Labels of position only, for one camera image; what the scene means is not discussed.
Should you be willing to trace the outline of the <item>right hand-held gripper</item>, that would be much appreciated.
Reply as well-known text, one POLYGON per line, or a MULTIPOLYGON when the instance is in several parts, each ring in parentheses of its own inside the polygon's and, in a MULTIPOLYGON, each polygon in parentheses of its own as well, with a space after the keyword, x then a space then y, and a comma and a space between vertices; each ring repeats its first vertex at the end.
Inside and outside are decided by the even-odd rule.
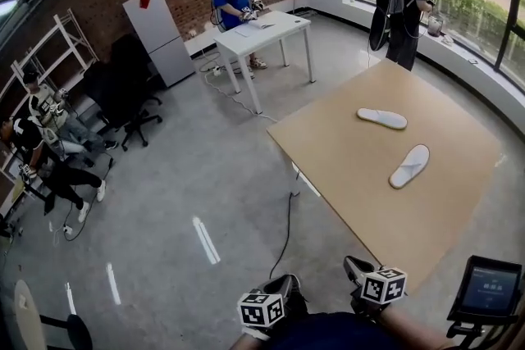
POLYGON ((407 274, 399 268, 377 269, 372 263, 346 256, 345 273, 358 288, 358 296, 376 304, 390 304, 400 300, 407 284, 407 274))

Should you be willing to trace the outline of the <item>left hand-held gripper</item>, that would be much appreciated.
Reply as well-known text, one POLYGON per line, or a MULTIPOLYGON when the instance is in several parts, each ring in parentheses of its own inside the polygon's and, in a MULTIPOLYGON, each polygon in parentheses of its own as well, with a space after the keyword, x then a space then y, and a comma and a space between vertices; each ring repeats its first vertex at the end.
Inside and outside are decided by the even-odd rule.
POLYGON ((242 326, 271 328, 282 319, 306 314, 299 278, 294 274, 275 277, 244 293, 237 302, 242 326))

